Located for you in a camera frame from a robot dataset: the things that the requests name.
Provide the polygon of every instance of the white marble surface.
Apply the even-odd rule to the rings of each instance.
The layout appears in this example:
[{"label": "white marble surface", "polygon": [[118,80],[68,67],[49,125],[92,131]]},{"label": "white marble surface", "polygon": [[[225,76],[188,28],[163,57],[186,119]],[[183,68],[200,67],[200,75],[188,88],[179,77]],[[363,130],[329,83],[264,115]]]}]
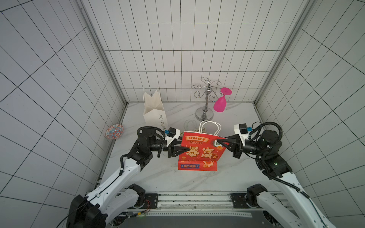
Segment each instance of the white marble surface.
[{"label": "white marble surface", "polygon": [[[184,130],[193,130],[193,124],[184,129],[187,120],[194,120],[197,108],[202,103],[166,103],[165,112],[170,127]],[[119,158],[127,154],[137,139],[137,129],[145,126],[143,118],[144,104],[129,104],[122,122],[124,132],[114,145],[112,154],[105,169],[103,179],[109,177],[120,168]],[[214,111],[213,121],[222,125],[219,135],[222,137],[234,135],[233,125],[259,121],[252,103],[228,103],[222,113]],[[204,125],[207,133],[214,133],[216,126],[207,123]],[[278,188],[264,176],[257,168],[255,161],[242,154],[240,159],[232,157],[232,152],[225,150],[217,162],[218,171],[189,171],[177,169],[178,157],[167,158],[167,152],[162,152],[157,158],[157,152],[149,164],[132,179],[148,192],[175,192],[175,191],[246,191],[247,187],[260,183],[269,191],[278,191]]]}]

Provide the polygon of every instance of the grid tile wall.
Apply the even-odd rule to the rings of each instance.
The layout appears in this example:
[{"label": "grid tile wall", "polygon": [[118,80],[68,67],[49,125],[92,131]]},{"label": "grid tile wall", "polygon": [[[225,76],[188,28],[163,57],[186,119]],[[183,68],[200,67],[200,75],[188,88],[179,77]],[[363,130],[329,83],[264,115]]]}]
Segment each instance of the grid tile wall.
[{"label": "grid tile wall", "polygon": [[199,101],[191,86],[201,77],[231,88],[229,101],[252,101],[306,1],[83,3],[128,101],[143,101],[143,88],[160,88],[163,101]]},{"label": "grid tile wall", "polygon": [[320,0],[257,107],[281,156],[337,227],[365,225],[365,3]]},{"label": "grid tile wall", "polygon": [[93,189],[123,105],[74,1],[0,10],[0,220],[56,227]]}]

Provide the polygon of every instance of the white paper bag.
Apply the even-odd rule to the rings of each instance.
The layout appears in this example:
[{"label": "white paper bag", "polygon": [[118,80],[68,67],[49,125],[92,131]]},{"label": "white paper bag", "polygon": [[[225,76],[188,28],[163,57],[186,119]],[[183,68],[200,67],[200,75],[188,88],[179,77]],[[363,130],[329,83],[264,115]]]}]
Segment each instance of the white paper bag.
[{"label": "white paper bag", "polygon": [[147,126],[154,126],[160,129],[168,130],[166,113],[161,101],[160,90],[156,90],[152,97],[143,91],[143,101],[145,103],[145,111],[143,117]]}]

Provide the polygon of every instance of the black cable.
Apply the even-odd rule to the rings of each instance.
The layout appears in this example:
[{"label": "black cable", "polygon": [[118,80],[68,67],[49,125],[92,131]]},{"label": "black cable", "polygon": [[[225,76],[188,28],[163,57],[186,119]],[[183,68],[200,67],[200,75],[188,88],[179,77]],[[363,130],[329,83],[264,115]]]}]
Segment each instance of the black cable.
[{"label": "black cable", "polygon": [[100,195],[103,191],[105,191],[110,185],[112,185],[120,176],[117,176],[117,178],[115,178],[106,188],[104,188],[101,192],[99,192],[99,194],[97,194],[96,196],[94,196],[91,200],[87,201],[86,203],[84,203],[83,205],[81,205],[80,207],[76,208],[73,212],[69,213],[64,219],[62,219],[62,221],[56,226],[56,228],[58,228],[61,223],[67,218],[69,217],[72,213],[76,212],[77,210],[79,210],[81,207],[86,206],[87,203],[89,203],[90,201],[92,201],[93,199],[95,199],[98,195]]},{"label": "black cable", "polygon": [[[278,129],[278,131],[279,131],[279,137],[274,141],[274,142],[272,142],[271,144],[270,144],[270,147],[273,147],[273,145],[275,145],[275,144],[277,144],[280,140],[281,140],[281,138],[283,137],[283,129],[281,128],[281,126],[279,125],[279,124],[277,124],[277,123],[275,123],[275,122],[265,122],[265,123],[262,123],[262,124],[260,124],[259,126],[257,126],[255,129],[253,129],[250,133],[249,133],[249,140],[250,141],[253,141],[253,140],[255,140],[257,137],[258,137],[258,135],[260,134],[260,131],[261,131],[261,128],[263,127],[263,126],[266,126],[266,125],[274,125],[277,129]],[[253,133],[255,133],[255,132],[257,132],[257,134],[251,139],[251,135],[253,134]]]},{"label": "black cable", "polygon": [[158,149],[158,152],[157,152],[158,158],[160,157],[163,148],[164,148],[164,141],[162,140],[162,142],[160,144],[160,148]]},{"label": "black cable", "polygon": [[163,138],[165,139],[165,132],[164,131],[162,131],[160,128],[158,128],[158,127],[153,127],[153,126],[144,126],[144,127],[140,127],[140,128],[138,128],[137,129],[137,135],[140,135],[140,131],[142,130],[142,129],[155,129],[155,130],[158,130],[160,133],[161,133],[161,135],[163,136]]},{"label": "black cable", "polygon": [[83,207],[83,206],[86,206],[86,204],[88,203],[88,202],[90,202],[90,201],[87,201],[86,203],[84,203],[83,205],[81,205],[80,207],[78,207],[78,208],[76,208],[76,210],[74,210],[73,212],[71,212],[71,213],[69,213],[64,219],[62,219],[62,221],[60,221],[59,222],[59,224],[56,226],[56,228],[58,228],[60,225],[61,225],[61,223],[67,218],[67,217],[69,217],[72,213],[74,213],[75,211],[77,211],[77,210],[79,210],[81,207]]},{"label": "black cable", "polygon": [[[246,154],[246,153],[245,153]],[[250,155],[248,155],[248,154],[246,154],[247,156],[249,156],[250,158],[252,158],[252,159],[255,159],[255,158],[253,158],[253,157],[251,157]]]},{"label": "black cable", "polygon": [[273,195],[273,196],[275,196],[280,201],[281,205],[284,206],[284,204],[281,202],[281,200],[276,195]]},{"label": "black cable", "polygon": [[258,140],[258,138],[260,137],[261,135],[258,135],[258,137],[256,138],[256,142],[257,142],[257,140]]},{"label": "black cable", "polygon": [[[255,123],[260,123],[260,124],[261,124],[261,122],[260,122],[260,121],[256,121]],[[252,129],[254,129],[254,128],[253,128],[253,125],[254,125],[255,123],[253,123],[253,124],[252,124]]]},{"label": "black cable", "polygon": [[255,158],[256,161],[256,165],[260,170],[266,170],[266,171],[270,171],[270,168],[267,166],[267,164],[264,162],[264,160],[262,159],[262,155],[264,154],[264,152],[266,152],[267,150],[269,150],[268,147],[265,147],[264,149],[262,149]]},{"label": "black cable", "polygon": [[139,139],[136,139],[136,141],[134,142],[133,146],[131,149],[134,149],[138,146],[138,143],[139,143]]},{"label": "black cable", "polygon": [[125,158],[126,156],[128,156],[128,154],[123,154],[121,157],[120,157],[120,168],[124,170],[124,161],[123,161],[123,158]]},{"label": "black cable", "polygon": [[148,207],[147,207],[147,209],[146,209],[146,210],[141,211],[141,212],[138,212],[138,213],[135,213],[135,214],[133,214],[133,215],[131,215],[131,216],[129,216],[129,217],[131,217],[131,218],[137,217],[139,214],[141,215],[141,214],[145,213],[148,209],[150,209],[150,210],[151,210],[151,204],[150,204],[150,203],[148,203]]},{"label": "black cable", "polygon": [[314,206],[314,204],[313,204],[312,200],[311,200],[311,199],[309,199],[309,201],[311,202],[312,206],[313,206],[313,207],[314,207],[314,209],[316,210],[317,215],[318,215],[318,217],[319,217],[320,221],[323,223],[323,225],[324,225],[325,227],[327,227],[327,225],[323,222],[323,220],[322,220],[321,216],[319,215],[319,213],[318,213],[318,211],[317,211],[316,207]]},{"label": "black cable", "polygon": [[293,188],[293,189],[295,189],[297,192],[300,192],[300,193],[304,193],[303,195],[306,197],[306,198],[309,198],[309,196],[305,193],[305,192],[301,192],[300,191],[300,188],[299,187],[297,187],[297,186],[295,186],[295,185],[293,185],[293,184],[291,184],[291,183],[288,183],[288,182],[286,182],[286,181],[283,181],[283,180],[281,180],[281,179],[279,179],[279,178],[277,178],[277,177],[274,177],[274,176],[271,176],[270,174],[268,174],[267,172],[265,172],[264,170],[262,171],[262,173],[265,175],[265,176],[267,176],[267,177],[269,177],[269,178],[271,178],[271,179],[274,179],[274,180],[276,180],[277,182],[279,182],[279,183],[282,183],[282,184],[285,184],[285,185],[287,185],[287,186],[289,186],[289,187],[291,187],[291,188]]}]

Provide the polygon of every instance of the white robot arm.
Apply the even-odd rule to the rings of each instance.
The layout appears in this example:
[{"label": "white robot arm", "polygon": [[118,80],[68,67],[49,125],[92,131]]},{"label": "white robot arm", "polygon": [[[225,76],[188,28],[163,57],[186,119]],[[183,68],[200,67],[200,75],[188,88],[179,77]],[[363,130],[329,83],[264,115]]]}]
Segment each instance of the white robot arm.
[{"label": "white robot arm", "polygon": [[[159,128],[146,126],[139,128],[137,135],[138,139],[130,152],[121,156],[120,168],[94,191],[85,197],[78,195],[71,202],[69,215],[66,217],[66,227],[105,227],[126,209],[133,206],[141,207],[145,201],[146,191],[136,184],[130,186],[127,184],[149,163],[152,151],[158,151],[158,157],[163,150],[167,151],[170,158],[189,150],[175,146],[181,143],[180,130],[175,128],[163,132]],[[122,188],[126,188],[126,191],[116,197]]]},{"label": "white robot arm", "polygon": [[[261,128],[265,125],[274,125],[275,131],[265,130],[260,135]],[[246,124],[234,126],[236,135],[227,139],[218,140],[223,146],[233,152],[233,157],[240,158],[242,153],[256,155],[255,161],[264,175],[287,197],[299,218],[287,208],[277,203],[276,199],[267,192],[261,184],[247,189],[245,201],[250,207],[260,206],[268,211],[283,227],[311,227],[334,228],[335,226],[323,215],[309,195],[304,191],[287,162],[278,154],[282,145],[283,135],[281,127],[274,122],[260,124],[254,130]]]}]

